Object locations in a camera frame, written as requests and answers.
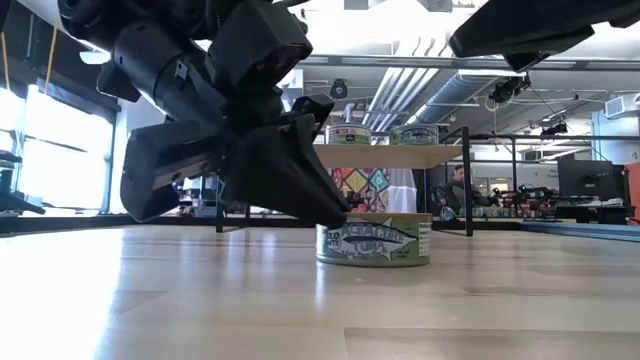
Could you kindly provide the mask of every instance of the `light wood surface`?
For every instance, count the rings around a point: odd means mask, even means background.
[[[462,155],[461,146],[315,145],[328,168],[431,169]]]
[[[638,360],[640,245],[434,233],[432,264],[314,261],[314,230],[0,239],[0,359]]]

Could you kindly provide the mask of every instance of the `wooden shelf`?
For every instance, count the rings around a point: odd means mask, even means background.
[[[328,168],[431,169],[462,155],[461,146],[315,145]]]

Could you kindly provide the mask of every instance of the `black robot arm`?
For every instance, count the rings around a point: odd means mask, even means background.
[[[311,54],[305,26],[265,0],[59,0],[72,36],[111,53],[98,90],[173,121],[132,132],[122,203],[139,221],[178,206],[173,183],[216,173],[225,198],[340,226],[349,206],[312,143],[327,96],[282,112],[276,84]],[[208,38],[208,51],[195,39]]]
[[[639,20],[637,0],[489,0],[449,43],[458,57],[504,55],[520,72],[588,39],[593,24]]]

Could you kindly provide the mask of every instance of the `colorful geometric pattern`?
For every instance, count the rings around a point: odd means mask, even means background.
[[[389,202],[388,169],[330,169],[334,184],[346,196],[359,193],[364,200],[361,211],[384,213]]]

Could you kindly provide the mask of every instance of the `man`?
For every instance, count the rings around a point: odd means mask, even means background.
[[[482,196],[475,186],[471,186],[471,191],[473,192],[473,206],[492,205],[491,201]],[[458,165],[453,169],[453,178],[440,192],[440,203],[451,208],[456,214],[460,214],[460,210],[464,206],[464,166]]]

